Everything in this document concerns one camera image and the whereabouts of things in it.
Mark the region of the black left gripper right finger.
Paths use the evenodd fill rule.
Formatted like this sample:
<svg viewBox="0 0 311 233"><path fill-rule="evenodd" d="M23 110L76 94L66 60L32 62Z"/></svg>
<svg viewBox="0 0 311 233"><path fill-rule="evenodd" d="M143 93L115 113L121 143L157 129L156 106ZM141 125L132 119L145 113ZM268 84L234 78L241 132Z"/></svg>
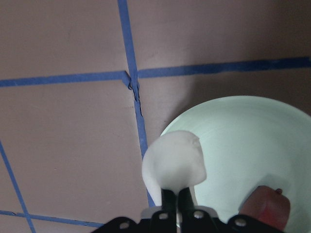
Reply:
<svg viewBox="0 0 311 233"><path fill-rule="evenodd" d="M194 203L190 188L182 189L177 196L178 215L182 217L184 214L191 212L194 209Z"/></svg>

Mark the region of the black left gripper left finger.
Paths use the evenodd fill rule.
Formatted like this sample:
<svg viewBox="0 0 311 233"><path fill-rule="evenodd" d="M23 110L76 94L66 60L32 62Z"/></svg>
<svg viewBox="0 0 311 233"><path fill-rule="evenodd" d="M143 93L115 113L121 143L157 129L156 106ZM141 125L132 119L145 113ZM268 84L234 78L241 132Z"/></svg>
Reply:
<svg viewBox="0 0 311 233"><path fill-rule="evenodd" d="M170 216L176 217L177 211L177 196L167 189L161 189L161 210Z"/></svg>

